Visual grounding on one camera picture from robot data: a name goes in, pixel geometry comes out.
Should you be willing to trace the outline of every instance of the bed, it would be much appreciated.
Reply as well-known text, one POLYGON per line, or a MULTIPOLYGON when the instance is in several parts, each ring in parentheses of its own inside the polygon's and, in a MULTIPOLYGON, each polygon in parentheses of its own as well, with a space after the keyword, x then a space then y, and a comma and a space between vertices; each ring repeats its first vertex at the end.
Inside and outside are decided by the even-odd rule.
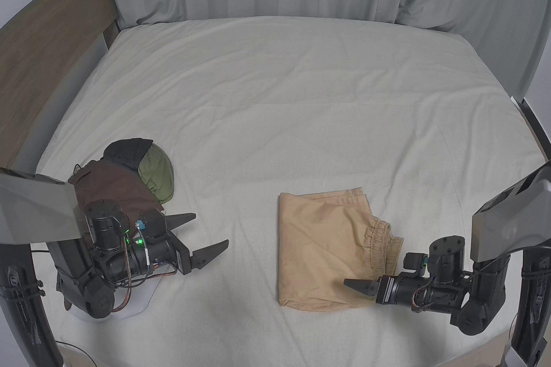
POLYGON ((202 271, 161 280, 140 315, 98 323, 65 312, 52 262, 35 259, 54 334, 112 367, 433 366, 509 329, 520 254, 504 307, 476 337, 439 314, 375 305, 307 313, 277 300, 281 192, 361 186, 373 213, 404 237, 401 261, 444 235, 464 236, 468 249, 472 214, 544 162, 462 37, 311 17, 123 30, 38 172, 66 180, 127 137, 153 139, 172 159, 165 211, 197 213, 178 237, 190 249, 225 238, 230 247, 202 271))

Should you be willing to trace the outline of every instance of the headboard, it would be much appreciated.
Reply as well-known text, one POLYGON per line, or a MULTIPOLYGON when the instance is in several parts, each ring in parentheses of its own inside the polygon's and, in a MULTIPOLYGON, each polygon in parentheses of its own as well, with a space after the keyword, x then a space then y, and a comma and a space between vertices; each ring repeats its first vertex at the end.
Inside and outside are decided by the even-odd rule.
POLYGON ((117 17, 114 0, 33 0, 0 29, 0 166, 13 167, 48 101, 101 33, 111 46, 117 17))

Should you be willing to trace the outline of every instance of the brown garment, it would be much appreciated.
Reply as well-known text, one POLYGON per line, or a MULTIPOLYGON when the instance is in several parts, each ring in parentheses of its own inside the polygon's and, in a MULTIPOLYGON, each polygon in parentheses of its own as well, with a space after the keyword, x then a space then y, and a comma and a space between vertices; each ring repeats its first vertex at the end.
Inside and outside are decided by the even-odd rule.
POLYGON ((393 275, 403 239, 371 213, 362 188, 279 196, 279 303, 331 312, 373 299, 346 287, 345 278, 393 275))
POLYGON ((135 223, 141 213, 154 209, 162 211, 162 205, 138 173, 107 159, 88 162, 73 174, 69 184, 73 184, 82 210, 95 200, 111 199, 117 202, 129 220, 130 237, 137 232, 135 223))

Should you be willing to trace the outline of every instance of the olive green fabric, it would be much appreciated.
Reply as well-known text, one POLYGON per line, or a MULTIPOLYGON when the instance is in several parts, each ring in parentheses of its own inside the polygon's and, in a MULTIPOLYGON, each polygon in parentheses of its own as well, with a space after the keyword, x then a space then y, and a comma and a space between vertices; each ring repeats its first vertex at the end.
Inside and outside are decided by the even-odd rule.
POLYGON ((152 144, 138 167, 138 174, 147 188, 164 204, 174 195, 174 169, 166 153, 152 144))

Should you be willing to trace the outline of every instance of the folded tan shorts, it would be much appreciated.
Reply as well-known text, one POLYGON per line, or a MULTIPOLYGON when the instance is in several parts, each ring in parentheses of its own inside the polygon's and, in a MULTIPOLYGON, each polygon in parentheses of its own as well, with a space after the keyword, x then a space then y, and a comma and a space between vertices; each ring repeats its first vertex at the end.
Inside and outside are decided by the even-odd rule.
POLYGON ((345 278, 393 275, 403 239, 371 213, 362 188, 279 196, 279 303, 330 312, 374 300, 345 278))

